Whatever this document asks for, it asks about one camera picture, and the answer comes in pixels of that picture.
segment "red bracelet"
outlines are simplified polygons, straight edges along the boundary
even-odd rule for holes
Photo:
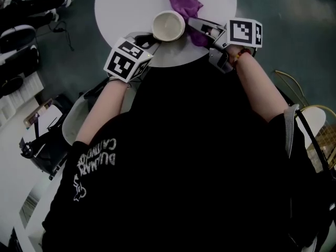
[[[238,62],[238,59],[240,58],[241,55],[243,55],[244,53],[249,53],[251,55],[251,51],[247,48],[244,48],[242,49],[235,57],[235,60],[233,61],[233,63],[231,64],[232,67],[234,69],[236,69],[236,66],[237,66],[237,62]]]

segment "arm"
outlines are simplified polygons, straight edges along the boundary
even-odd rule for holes
[[[76,141],[90,144],[101,127],[120,114],[127,83],[115,80],[107,83],[97,102],[80,128]]]
[[[241,49],[239,46],[229,46],[227,52],[230,59],[233,59]],[[267,122],[283,114],[288,108],[278,89],[249,53],[243,53],[239,57],[236,70],[252,109]]]

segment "gray strap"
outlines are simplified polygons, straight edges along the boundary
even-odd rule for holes
[[[293,138],[294,138],[294,118],[295,111],[299,110],[299,105],[294,104],[290,108],[284,111],[285,116],[285,126],[286,126],[286,145],[285,149],[288,157],[290,157],[290,153],[292,151]]]

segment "floor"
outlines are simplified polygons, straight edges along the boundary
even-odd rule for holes
[[[106,77],[103,66],[110,47],[98,30],[94,3],[75,0],[59,10],[75,51],[64,33],[48,33],[47,27],[38,31],[39,73],[45,85],[41,100],[64,93],[75,101],[78,93]],[[298,101],[275,69],[295,77],[310,104],[336,110],[336,0],[238,0],[236,16],[263,24],[264,45],[256,58],[277,86]]]

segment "bracelet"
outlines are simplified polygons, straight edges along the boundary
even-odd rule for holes
[[[116,81],[116,80],[119,80],[119,81],[121,81],[121,82],[124,82],[124,81],[122,81],[121,79],[119,79],[119,78],[117,78],[117,77],[109,77],[109,80],[106,82],[106,85],[108,84],[108,83],[110,83],[110,82],[112,82],[112,81]],[[124,83],[126,83],[128,86],[127,86],[127,89],[130,89],[131,88],[131,85],[129,84],[129,83],[127,83],[127,82],[124,82]]]
[[[251,55],[251,51],[247,48],[242,49],[235,57],[235,60],[231,64],[234,69],[236,69],[238,59],[243,55],[244,53],[249,53]]]

